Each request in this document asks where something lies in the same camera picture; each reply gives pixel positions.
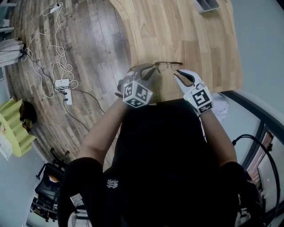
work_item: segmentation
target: eyeglasses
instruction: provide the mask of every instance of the eyeglasses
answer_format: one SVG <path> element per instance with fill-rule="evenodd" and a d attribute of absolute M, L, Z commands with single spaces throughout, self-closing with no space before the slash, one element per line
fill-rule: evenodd
<path fill-rule="evenodd" d="M 183 63 L 181 62 L 155 62 L 154 65 L 160 70 L 165 71 L 169 65 L 173 71 L 179 70 Z"/>

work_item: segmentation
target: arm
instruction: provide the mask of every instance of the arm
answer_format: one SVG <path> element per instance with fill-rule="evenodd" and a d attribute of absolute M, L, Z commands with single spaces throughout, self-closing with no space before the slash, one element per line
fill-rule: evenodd
<path fill-rule="evenodd" d="M 212 147 L 219 167 L 227 162 L 237 162 L 235 148 L 227 133 L 211 110 L 201 114 L 206 140 Z"/>
<path fill-rule="evenodd" d="M 78 158 L 91 157 L 103 166 L 107 151 L 115 138 L 126 111 L 127 104 L 121 98 L 118 98 L 87 134 Z"/>

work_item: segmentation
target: black shirt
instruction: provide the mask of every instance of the black shirt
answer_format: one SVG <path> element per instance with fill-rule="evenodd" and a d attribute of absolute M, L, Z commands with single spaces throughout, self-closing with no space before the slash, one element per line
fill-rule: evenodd
<path fill-rule="evenodd" d="M 110 187 L 109 182 L 117 182 Z M 92 226 L 234 226 L 243 168 L 221 168 L 184 101 L 131 110 L 123 120 L 111 168 L 92 158 L 69 164 L 58 220 L 66 227 L 80 193 Z"/>

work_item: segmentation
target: wood grain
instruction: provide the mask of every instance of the wood grain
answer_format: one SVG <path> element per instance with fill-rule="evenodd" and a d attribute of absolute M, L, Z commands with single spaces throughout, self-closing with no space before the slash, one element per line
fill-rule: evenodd
<path fill-rule="evenodd" d="M 37 32 L 50 34 L 51 43 L 55 43 L 58 12 L 43 17 L 45 8 L 56 4 L 56 0 L 15 0 L 18 6 L 9 14 L 11 24 L 15 26 L 12 37 L 20 37 L 23 43 L 29 44 Z M 118 23 L 117 13 L 108 0 L 61 0 L 64 6 L 59 22 L 64 26 L 59 29 L 58 41 L 66 49 L 68 63 L 73 65 L 75 79 L 79 81 L 79 90 L 94 95 L 103 110 L 117 98 L 116 84 L 130 68 L 127 35 L 122 34 L 122 23 Z M 34 60 L 47 75 L 51 75 L 52 64 L 59 61 L 55 48 L 48 45 L 44 36 L 38 36 L 32 42 Z M 70 151 L 70 160 L 76 158 L 80 145 L 87 131 L 72 119 L 62 104 L 63 95 L 55 94 L 53 99 L 43 96 L 40 88 L 40 77 L 33 71 L 32 63 L 25 62 L 6 67 L 7 80 L 12 95 L 32 103 L 38 114 L 38 123 L 34 125 L 32 134 L 37 137 L 35 144 L 49 160 L 51 147 L 58 156 L 63 157 Z M 55 68 L 56 79 L 60 78 L 61 69 Z M 43 89 L 52 93 L 52 83 L 43 75 Z M 72 92 L 73 105 L 67 110 L 88 129 L 101 117 L 98 103 L 88 94 Z M 116 140 L 106 156 L 104 169 L 111 165 Z"/>
<path fill-rule="evenodd" d="M 242 72 L 231 1 L 199 14 L 194 0 L 110 0 L 125 25 L 131 65 L 178 61 L 197 72 L 212 93 L 237 90 Z M 173 71 L 156 79 L 155 101 L 182 98 Z"/>

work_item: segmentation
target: office chair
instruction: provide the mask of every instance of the office chair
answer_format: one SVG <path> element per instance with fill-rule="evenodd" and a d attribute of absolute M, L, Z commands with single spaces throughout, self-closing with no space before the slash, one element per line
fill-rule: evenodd
<path fill-rule="evenodd" d="M 50 152 L 51 152 L 51 154 L 52 154 L 53 157 L 54 157 L 54 160 L 52 161 L 52 163 L 53 163 L 54 166 L 57 165 L 59 169 L 65 168 L 65 167 L 67 166 L 67 164 L 64 162 L 64 160 L 65 160 L 65 158 L 67 157 L 67 155 L 70 153 L 69 151 L 66 151 L 66 152 L 65 152 L 65 156 L 64 156 L 64 158 L 63 158 L 62 160 L 60 160 L 60 159 L 57 157 L 57 155 L 54 153 L 54 148 L 51 148 L 51 149 L 50 149 Z M 42 173 L 42 171 L 43 171 L 45 165 L 46 165 L 46 164 L 43 165 L 43 167 L 41 168 L 39 174 L 36 175 L 36 178 L 37 178 L 38 180 L 40 180 L 40 175 L 41 175 L 41 173 Z"/>
<path fill-rule="evenodd" d="M 64 163 L 64 159 L 60 160 L 54 154 L 53 148 L 50 151 L 55 159 L 52 164 L 44 164 L 39 174 L 36 175 L 36 178 L 40 180 L 40 175 L 44 170 L 42 180 L 35 188 L 38 198 L 34 198 L 31 206 L 31 212 L 40 215 L 46 222 L 48 222 L 49 218 L 53 221 L 57 220 L 58 196 L 64 178 L 64 171 L 62 169 L 67 166 L 67 164 Z"/>

